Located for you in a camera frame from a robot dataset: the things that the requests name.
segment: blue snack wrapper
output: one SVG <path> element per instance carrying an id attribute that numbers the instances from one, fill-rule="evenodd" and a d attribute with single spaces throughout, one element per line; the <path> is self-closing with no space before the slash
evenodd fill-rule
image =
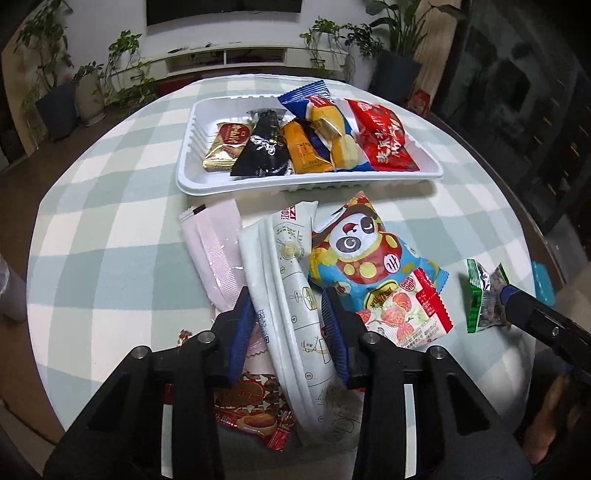
<path id="1" fill-rule="evenodd" d="M 416 268 L 441 292 L 449 274 L 387 232 L 363 192 L 312 233 L 310 280 L 336 288 L 350 311 L 382 305 Z"/>
<path id="2" fill-rule="evenodd" d="M 351 125 L 335 105 L 324 81 L 284 93 L 279 101 L 297 118 L 311 123 L 310 143 L 338 171 L 373 171 L 353 138 Z"/>

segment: potted plant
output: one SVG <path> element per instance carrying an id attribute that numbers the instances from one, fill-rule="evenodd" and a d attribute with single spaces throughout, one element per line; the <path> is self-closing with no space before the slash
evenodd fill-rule
<path id="1" fill-rule="evenodd" d="M 132 35 L 131 30 L 123 30 L 119 38 L 109 45 L 109 58 L 113 59 L 113 69 L 123 70 L 139 62 L 139 38 L 141 33 Z"/>
<path id="2" fill-rule="evenodd" d="M 34 17 L 25 22 L 17 37 L 17 48 L 23 45 L 38 55 L 37 73 L 45 95 L 35 105 L 53 140 L 67 137 L 76 127 L 74 85 L 72 82 L 58 85 L 60 69 L 72 67 L 63 25 L 64 16 L 71 13 L 64 0 L 46 0 Z"/>
<path id="3" fill-rule="evenodd" d="M 430 5 L 422 15 L 417 15 L 421 0 L 404 0 L 399 4 L 388 4 L 382 0 L 372 0 L 365 11 L 369 15 L 386 12 L 385 17 L 374 20 L 369 25 L 388 27 L 388 47 L 378 59 L 378 65 L 369 85 L 369 91 L 390 102 L 402 103 L 411 93 L 414 81 L 421 70 L 421 64 L 413 59 L 426 33 L 423 28 L 427 16 L 437 9 L 453 16 L 458 21 L 465 14 L 453 5 Z"/>
<path id="4" fill-rule="evenodd" d="M 103 64 L 95 61 L 83 65 L 74 75 L 74 97 L 82 122 L 88 127 L 105 117 L 105 100 L 99 84 Z"/>
<path id="5" fill-rule="evenodd" d="M 318 48 L 323 44 L 321 49 L 328 50 L 335 63 L 338 63 L 336 54 L 345 50 L 341 42 L 345 39 L 340 34 L 341 29 L 342 27 L 332 20 L 318 17 L 307 32 L 300 34 L 300 38 L 304 39 L 306 49 L 310 52 L 311 66 L 318 70 L 318 75 L 321 77 L 332 76 L 332 71 L 326 69 L 326 59 L 322 57 Z"/>
<path id="6" fill-rule="evenodd" d="M 374 38 L 372 28 L 368 24 L 346 24 L 343 28 L 349 30 L 345 46 L 349 47 L 349 55 L 345 62 L 349 83 L 362 90 L 367 90 L 378 57 L 384 49 L 384 44 Z"/>

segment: orange snack wrapper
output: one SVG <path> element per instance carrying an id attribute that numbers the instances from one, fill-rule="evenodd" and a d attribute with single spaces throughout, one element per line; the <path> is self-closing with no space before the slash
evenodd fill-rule
<path id="1" fill-rule="evenodd" d="M 283 137 L 296 173 L 323 173 L 335 170 L 331 162 L 318 155 L 298 121 L 292 120 L 283 127 Z"/>

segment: wall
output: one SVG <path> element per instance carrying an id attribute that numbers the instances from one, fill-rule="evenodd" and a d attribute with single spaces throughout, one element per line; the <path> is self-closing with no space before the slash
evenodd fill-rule
<path id="1" fill-rule="evenodd" d="M 106 62 L 108 47 L 122 30 L 142 33 L 141 52 L 154 57 L 182 46 L 236 41 L 301 44 L 299 34 L 318 16 L 338 24 L 371 22 L 363 0 L 303 0 L 300 14 L 230 12 L 181 18 L 146 26 L 145 0 L 69 0 L 69 52 L 76 67 Z"/>

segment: black snack wrapper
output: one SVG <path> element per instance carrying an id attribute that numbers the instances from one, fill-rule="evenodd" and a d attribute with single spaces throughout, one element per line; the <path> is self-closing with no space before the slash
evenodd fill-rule
<path id="1" fill-rule="evenodd" d="M 290 154 L 279 129 L 277 111 L 259 111 L 258 122 L 236 159 L 230 176 L 268 177 L 293 173 Z"/>

